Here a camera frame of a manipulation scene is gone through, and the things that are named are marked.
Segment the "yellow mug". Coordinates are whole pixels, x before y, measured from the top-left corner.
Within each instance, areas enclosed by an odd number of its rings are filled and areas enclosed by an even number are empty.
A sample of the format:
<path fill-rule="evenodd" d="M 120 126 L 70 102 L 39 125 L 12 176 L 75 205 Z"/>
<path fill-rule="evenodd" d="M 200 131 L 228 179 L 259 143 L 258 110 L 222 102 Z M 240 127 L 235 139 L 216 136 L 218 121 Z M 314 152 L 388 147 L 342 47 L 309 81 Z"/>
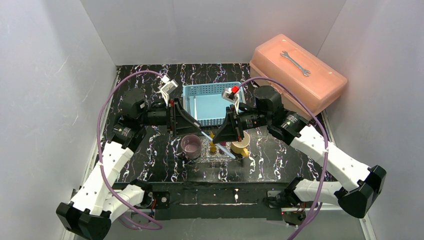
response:
<path fill-rule="evenodd" d="M 231 142 L 230 149 L 235 153 L 242 155 L 244 158 L 247 158 L 249 156 L 249 150 L 248 147 L 250 145 L 250 135 L 244 131 L 244 138 L 241 141 L 233 141 Z"/>

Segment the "purple mug black rim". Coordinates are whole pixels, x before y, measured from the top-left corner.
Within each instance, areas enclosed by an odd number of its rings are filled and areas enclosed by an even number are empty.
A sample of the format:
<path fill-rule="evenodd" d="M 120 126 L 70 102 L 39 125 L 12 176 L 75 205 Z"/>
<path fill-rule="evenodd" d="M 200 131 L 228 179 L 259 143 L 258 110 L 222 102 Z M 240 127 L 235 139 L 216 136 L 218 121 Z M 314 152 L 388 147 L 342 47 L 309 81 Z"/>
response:
<path fill-rule="evenodd" d="M 194 134 L 186 135 L 180 143 L 181 149 L 187 159 L 197 159 L 201 155 L 202 142 L 201 139 Z"/>

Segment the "grey toothbrush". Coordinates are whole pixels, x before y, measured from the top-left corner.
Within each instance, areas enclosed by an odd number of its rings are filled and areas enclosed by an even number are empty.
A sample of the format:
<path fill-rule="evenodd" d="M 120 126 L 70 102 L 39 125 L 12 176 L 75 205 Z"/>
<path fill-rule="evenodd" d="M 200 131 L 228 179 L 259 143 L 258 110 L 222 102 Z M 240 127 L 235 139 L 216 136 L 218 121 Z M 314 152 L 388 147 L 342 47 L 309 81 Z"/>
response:
<path fill-rule="evenodd" d="M 230 150 L 230 143 L 226 144 L 213 143 L 213 138 L 218 131 L 219 126 L 201 126 L 201 133 L 198 134 L 200 138 L 200 157 L 198 161 L 206 162 L 226 162 L 235 161 L 236 156 Z"/>

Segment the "blue plastic basket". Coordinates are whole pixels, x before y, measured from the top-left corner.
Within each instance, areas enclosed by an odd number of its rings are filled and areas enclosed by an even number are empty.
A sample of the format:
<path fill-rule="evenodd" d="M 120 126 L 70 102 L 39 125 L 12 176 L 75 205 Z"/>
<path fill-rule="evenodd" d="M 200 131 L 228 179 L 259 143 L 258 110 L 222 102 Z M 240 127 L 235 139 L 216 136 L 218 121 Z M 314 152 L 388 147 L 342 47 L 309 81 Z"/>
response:
<path fill-rule="evenodd" d="M 233 81 L 185 85 L 182 89 L 183 108 L 202 127 L 220 126 L 226 116 L 226 107 L 230 105 L 222 98 L 222 92 L 240 84 Z"/>

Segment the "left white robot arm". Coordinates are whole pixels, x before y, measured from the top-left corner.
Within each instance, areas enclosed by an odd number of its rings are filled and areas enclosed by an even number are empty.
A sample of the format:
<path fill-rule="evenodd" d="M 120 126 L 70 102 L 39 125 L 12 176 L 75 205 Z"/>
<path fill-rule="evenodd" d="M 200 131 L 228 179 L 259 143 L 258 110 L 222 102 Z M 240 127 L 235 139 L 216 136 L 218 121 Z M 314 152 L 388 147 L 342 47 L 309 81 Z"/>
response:
<path fill-rule="evenodd" d="M 201 124 L 184 110 L 178 98 L 148 105 L 142 89 L 126 91 L 121 115 L 101 148 L 96 166 L 70 202 L 62 202 L 56 209 L 67 231 L 87 240 L 103 240 L 116 219 L 147 199 L 152 185 L 143 180 L 133 180 L 120 192 L 112 189 L 146 136 L 147 126 L 165 126 L 174 137 L 201 132 Z"/>

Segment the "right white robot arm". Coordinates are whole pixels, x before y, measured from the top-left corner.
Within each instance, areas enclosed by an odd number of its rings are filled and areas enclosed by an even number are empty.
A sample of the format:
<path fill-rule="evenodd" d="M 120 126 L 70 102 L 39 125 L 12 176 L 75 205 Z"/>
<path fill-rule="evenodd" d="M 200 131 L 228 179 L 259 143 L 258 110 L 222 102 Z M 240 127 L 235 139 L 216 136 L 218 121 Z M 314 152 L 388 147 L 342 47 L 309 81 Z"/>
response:
<path fill-rule="evenodd" d="M 305 118 L 285 109 L 280 93 L 272 86 L 254 90 L 255 107 L 240 102 L 239 90 L 234 86 L 222 92 L 230 106 L 213 142 L 240 142 L 245 130 L 265 126 L 273 137 L 306 154 L 335 177 L 334 182 L 296 177 L 283 193 L 271 199 L 274 204 L 294 206 L 318 201 L 339 206 L 355 218 L 364 218 L 381 194 L 386 170 L 361 163 L 329 142 Z"/>

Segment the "yellow toothpaste tube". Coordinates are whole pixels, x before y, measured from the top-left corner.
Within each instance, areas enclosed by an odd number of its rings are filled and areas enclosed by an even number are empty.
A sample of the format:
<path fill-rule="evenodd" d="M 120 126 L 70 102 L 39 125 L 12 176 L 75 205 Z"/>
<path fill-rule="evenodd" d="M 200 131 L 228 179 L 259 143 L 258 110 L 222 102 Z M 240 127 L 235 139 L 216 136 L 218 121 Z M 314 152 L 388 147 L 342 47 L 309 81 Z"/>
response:
<path fill-rule="evenodd" d="M 217 152 L 217 147 L 216 145 L 213 143 L 213 138 L 214 138 L 214 133 L 212 131 L 209 132 L 209 136 L 210 136 L 210 142 L 209 142 L 209 150 L 211 153 L 216 153 Z"/>

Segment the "clear glass tray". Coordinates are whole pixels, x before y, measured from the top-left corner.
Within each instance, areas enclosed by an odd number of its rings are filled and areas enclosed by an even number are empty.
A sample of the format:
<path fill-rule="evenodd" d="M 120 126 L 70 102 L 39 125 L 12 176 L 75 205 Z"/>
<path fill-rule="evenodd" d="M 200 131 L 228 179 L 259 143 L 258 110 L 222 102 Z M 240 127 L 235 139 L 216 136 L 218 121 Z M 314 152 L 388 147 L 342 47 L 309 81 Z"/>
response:
<path fill-rule="evenodd" d="M 235 156 L 235 159 L 231 159 L 230 157 L 220 157 L 216 155 L 212 155 L 209 149 L 209 141 L 205 136 L 200 136 L 201 139 L 201 155 L 196 159 L 199 163 L 206 162 L 241 162 L 244 157 L 241 154 L 236 154 L 231 150 L 231 143 L 226 142 L 226 148 Z"/>

